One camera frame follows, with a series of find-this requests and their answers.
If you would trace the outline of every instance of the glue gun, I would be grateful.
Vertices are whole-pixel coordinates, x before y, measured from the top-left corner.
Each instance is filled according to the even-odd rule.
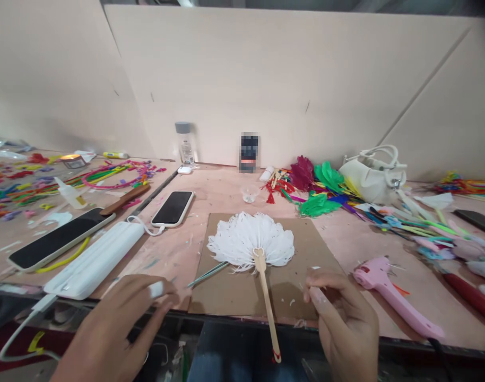
[[[354,270],[355,280],[365,289],[376,289],[396,312],[425,338],[444,338],[444,331],[424,318],[396,289],[389,280],[389,259],[377,257]]]

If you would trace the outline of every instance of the brown cardboard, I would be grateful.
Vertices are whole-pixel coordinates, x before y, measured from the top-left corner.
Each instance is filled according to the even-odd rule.
[[[218,222],[228,221],[232,214],[211,213],[196,277],[219,264],[208,250],[209,236],[216,234]],[[294,234],[296,249],[292,260],[282,267],[268,266],[267,284],[276,318],[316,319],[312,304],[303,302],[306,269],[312,266],[343,273],[338,261],[326,246],[311,219],[274,219],[284,230]],[[219,271],[193,289],[189,313],[218,316],[267,316],[258,273],[232,274],[232,266]]]

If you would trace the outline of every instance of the red tool handle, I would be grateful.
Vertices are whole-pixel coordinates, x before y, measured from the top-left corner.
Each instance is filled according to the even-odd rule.
[[[485,317],[485,295],[478,288],[473,287],[454,273],[444,273],[443,277],[465,301]]]

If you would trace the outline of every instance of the gray bottle cap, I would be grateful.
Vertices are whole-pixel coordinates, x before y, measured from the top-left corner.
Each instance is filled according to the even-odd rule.
[[[191,132],[191,122],[175,122],[177,134],[189,134]]]

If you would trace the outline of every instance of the white wall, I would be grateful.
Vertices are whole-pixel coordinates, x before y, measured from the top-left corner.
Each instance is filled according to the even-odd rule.
[[[154,157],[99,0],[0,0],[0,136]]]
[[[109,5],[154,150],[197,126],[198,159],[236,164],[262,136],[262,165],[339,163],[377,144],[472,20],[432,16]]]
[[[485,179],[485,21],[478,21],[384,143],[400,148],[411,179],[447,170]]]

